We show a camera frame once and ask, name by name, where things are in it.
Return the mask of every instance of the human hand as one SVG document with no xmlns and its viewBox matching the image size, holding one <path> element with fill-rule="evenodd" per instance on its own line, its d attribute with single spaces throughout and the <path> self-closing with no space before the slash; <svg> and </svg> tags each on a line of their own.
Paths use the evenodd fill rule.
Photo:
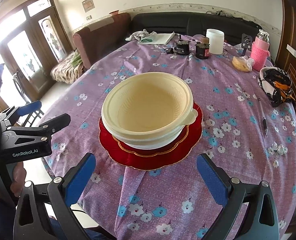
<svg viewBox="0 0 296 240">
<path fill-rule="evenodd" d="M 10 190 L 14 193 L 16 197 L 19 197 L 23 189 L 23 186 L 25 184 L 25 179 L 27 175 L 27 172 L 23 167 L 23 162 L 17 163 L 17 165 L 14 167 L 12 171 L 12 175 L 13 175 L 13 182 L 10 186 Z"/>
</svg>

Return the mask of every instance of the blue gripper pad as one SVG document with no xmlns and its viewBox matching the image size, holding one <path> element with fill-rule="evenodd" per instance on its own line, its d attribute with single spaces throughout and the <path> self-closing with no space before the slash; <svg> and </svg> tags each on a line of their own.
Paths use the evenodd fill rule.
<svg viewBox="0 0 296 240">
<path fill-rule="evenodd" d="M 228 202 L 228 190 L 202 155 L 197 157 L 197 169 L 216 203 L 225 207 Z"/>
<path fill-rule="evenodd" d="M 21 106 L 17 110 L 17 115 L 24 116 L 26 114 L 31 114 L 34 111 L 39 110 L 41 108 L 41 105 L 42 104 L 40 101 L 35 101 L 25 106 Z"/>
<path fill-rule="evenodd" d="M 72 204 L 76 204 L 80 198 L 83 190 L 85 189 L 92 173 L 96 167 L 96 157 L 90 154 L 87 160 L 82 164 L 79 170 L 75 173 L 75 176 L 66 186 L 65 190 L 65 203 L 67 207 Z"/>
</svg>

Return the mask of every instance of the white plastic container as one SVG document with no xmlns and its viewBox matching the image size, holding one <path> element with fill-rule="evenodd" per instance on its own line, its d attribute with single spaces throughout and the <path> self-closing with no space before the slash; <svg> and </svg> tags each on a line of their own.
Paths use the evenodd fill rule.
<svg viewBox="0 0 296 240">
<path fill-rule="evenodd" d="M 105 128 L 137 149 L 157 149 L 172 142 L 198 115 L 189 86 L 174 75 L 149 72 L 116 85 L 102 110 Z"/>
<path fill-rule="evenodd" d="M 215 29 L 207 29 L 206 37 L 209 38 L 209 53 L 220 55 L 224 49 L 225 34 Z"/>
</svg>

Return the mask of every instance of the red plate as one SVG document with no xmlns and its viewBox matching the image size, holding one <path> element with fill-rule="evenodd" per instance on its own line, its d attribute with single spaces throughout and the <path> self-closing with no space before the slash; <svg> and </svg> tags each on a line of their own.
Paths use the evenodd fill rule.
<svg viewBox="0 0 296 240">
<path fill-rule="evenodd" d="M 188 156 L 190 150 L 198 143 L 202 127 L 202 111 L 194 103 L 198 116 L 191 125 L 186 125 L 179 136 L 168 145 L 154 150 L 139 150 L 128 146 L 112 136 L 99 119 L 99 141 L 108 155 L 115 162 L 142 171 L 156 170 L 179 163 Z"/>
</svg>

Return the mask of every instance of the pink thermos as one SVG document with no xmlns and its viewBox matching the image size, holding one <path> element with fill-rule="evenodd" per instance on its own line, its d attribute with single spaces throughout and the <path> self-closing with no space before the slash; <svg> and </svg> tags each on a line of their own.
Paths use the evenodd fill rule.
<svg viewBox="0 0 296 240">
<path fill-rule="evenodd" d="M 252 53 L 250 54 L 250 57 L 255 60 L 253 69 L 260 71 L 265 66 L 266 59 L 270 56 L 268 48 L 269 33 L 259 30 L 252 46 Z"/>
</svg>

